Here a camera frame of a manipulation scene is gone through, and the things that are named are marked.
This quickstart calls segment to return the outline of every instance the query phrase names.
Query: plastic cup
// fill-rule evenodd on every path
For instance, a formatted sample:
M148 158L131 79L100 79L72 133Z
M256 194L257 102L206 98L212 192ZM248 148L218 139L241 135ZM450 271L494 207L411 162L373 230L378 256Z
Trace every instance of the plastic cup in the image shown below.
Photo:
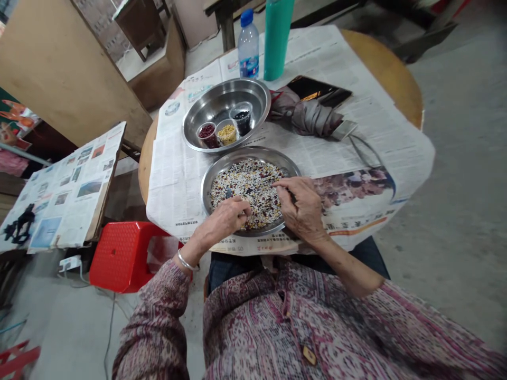
M200 136L201 134L201 131L204 129L204 127L206 126L212 126L213 127L213 130L210 130L209 133L207 133L206 135L204 135L203 137ZM199 140L201 140L208 148L210 149L213 149L213 148L220 148L220 143L218 142L218 138L215 134L215 131L217 129L217 126L215 125L215 123L212 123L212 122L206 122L204 123L203 125L201 125L199 127L199 129L197 130L197 138Z
M253 109L252 103L240 102L232 107L229 112L229 117L236 122L236 128L240 136L244 136L250 132Z
M220 132L227 125L232 125L234 127L234 129L228 135L221 136ZM236 123L235 123L235 121L233 119L225 119L224 121L221 121L217 125L217 129L216 129L215 133L217 134L218 139L224 145L232 144L233 142L235 142L238 139L238 132L237 132L237 128L236 128Z

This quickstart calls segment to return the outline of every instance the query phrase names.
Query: hand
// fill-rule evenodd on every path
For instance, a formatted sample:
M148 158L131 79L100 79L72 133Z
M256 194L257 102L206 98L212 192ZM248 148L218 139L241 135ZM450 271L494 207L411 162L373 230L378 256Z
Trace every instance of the hand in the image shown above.
M321 198L308 177L282 178L273 183L280 198L281 213L285 225L310 245L317 245L330 239L322 225ZM296 197L292 203L289 191Z
M197 227L193 236L199 237L208 250L239 230L251 215L250 204L243 201L240 196L226 199L215 208L213 214L203 224Z

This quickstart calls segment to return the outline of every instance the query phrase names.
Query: bracelet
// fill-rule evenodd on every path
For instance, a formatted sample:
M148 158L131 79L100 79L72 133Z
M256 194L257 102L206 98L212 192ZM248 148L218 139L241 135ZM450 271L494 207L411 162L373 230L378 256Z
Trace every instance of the bracelet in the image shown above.
M181 256L181 252L180 250L178 250L178 258L179 260L181 261L181 263L183 264L183 266L189 270L191 270L192 272L199 272L201 270L201 267L199 266L199 264L197 264L197 267L193 267L191 266L190 264L188 264L184 259L183 257Z

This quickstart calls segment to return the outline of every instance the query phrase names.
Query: newspaper tablecloth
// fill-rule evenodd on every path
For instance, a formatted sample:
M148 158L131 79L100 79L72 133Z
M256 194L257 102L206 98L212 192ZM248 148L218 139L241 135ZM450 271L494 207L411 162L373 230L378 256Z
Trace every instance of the newspaper tablecloth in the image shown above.
M264 51L264 34L260 36ZM264 56L260 57L260 73ZM284 75L265 82L276 90L297 75L352 90L354 96L339 107L344 119L359 124L354 134L363 144L365 165L350 140L331 142L299 136L273 123L265 123L245 145L281 151L315 179L323 201L323 223L344 249L386 225L408 198L429 177L435 155L429 139L396 108L392 99L364 66L335 26L290 31ZM192 103L212 86L238 78L237 51L213 61L186 78L160 108L149 179L148 218L183 242L205 219L200 182L217 156L190 149L181 136L183 117ZM259 238L230 236L212 250L241 255L292 254L300 241L283 232Z
M111 181L125 125L118 124L70 156L32 174L0 227L0 252L17 248L11 240L4 240L3 232L31 203L35 205L35 221L28 253L80 248L93 236L92 220Z

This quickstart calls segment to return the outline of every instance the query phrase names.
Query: button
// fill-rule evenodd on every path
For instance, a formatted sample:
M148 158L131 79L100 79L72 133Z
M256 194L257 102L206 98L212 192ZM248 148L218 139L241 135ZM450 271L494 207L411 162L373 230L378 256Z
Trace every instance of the button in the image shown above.
M317 357L315 356L315 354L313 352L310 351L310 349L308 347L303 347L303 356L306 358L306 360L308 360L308 362L311 364L311 365L316 365L317 364Z

